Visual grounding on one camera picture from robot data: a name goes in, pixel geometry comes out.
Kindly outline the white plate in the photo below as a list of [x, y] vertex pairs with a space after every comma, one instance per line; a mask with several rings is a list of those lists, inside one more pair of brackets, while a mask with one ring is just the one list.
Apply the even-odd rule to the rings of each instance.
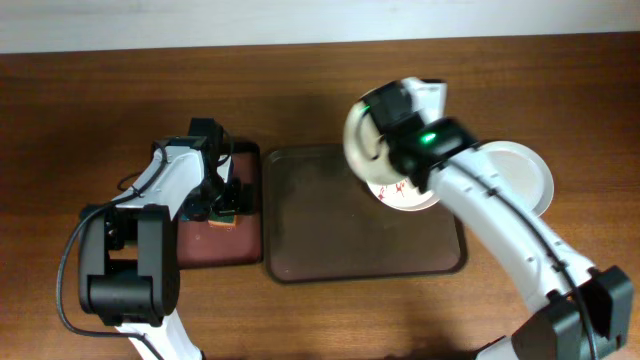
[[380, 202], [400, 211], [421, 211], [439, 202], [432, 191], [421, 193], [408, 179], [390, 185], [367, 182], [367, 186]]
[[[411, 97], [401, 80], [394, 80], [389, 85], [408, 100], [409, 114], [412, 114]], [[392, 168], [388, 158], [389, 147], [382, 131], [374, 123], [371, 105], [365, 101], [367, 96], [378, 95], [382, 90], [383, 86], [371, 89], [353, 104], [344, 124], [342, 143], [346, 161], [358, 178], [373, 184], [390, 185], [407, 177]]]

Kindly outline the pale green plate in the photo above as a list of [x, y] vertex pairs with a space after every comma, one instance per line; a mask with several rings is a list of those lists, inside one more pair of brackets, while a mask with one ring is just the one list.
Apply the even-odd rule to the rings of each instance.
[[552, 173], [542, 157], [512, 141], [487, 142], [481, 149], [488, 153], [513, 192], [536, 216], [542, 216], [551, 205], [555, 190]]

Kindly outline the green and orange sponge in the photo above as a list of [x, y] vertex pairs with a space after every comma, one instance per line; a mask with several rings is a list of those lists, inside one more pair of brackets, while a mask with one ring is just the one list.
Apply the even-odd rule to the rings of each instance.
[[219, 214], [216, 212], [211, 212], [207, 223], [211, 227], [235, 228], [237, 224], [237, 218], [235, 214]]

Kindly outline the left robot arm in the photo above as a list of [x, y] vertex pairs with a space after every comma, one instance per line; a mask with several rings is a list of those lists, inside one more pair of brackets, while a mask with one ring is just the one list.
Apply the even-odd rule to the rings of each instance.
[[84, 209], [68, 244], [78, 248], [78, 298], [99, 317], [97, 338], [127, 338], [144, 359], [201, 359], [176, 306], [178, 225], [253, 215], [255, 188], [232, 176], [235, 143], [212, 118], [153, 143], [135, 182]]

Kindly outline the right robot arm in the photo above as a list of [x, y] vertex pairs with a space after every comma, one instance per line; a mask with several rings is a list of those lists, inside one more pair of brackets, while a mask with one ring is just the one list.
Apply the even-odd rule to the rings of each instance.
[[388, 149], [392, 174], [431, 191], [510, 275], [530, 318], [475, 359], [602, 359], [628, 339], [633, 284], [617, 266], [600, 271], [510, 189], [457, 119], [431, 120], [426, 96], [394, 81], [363, 96]]

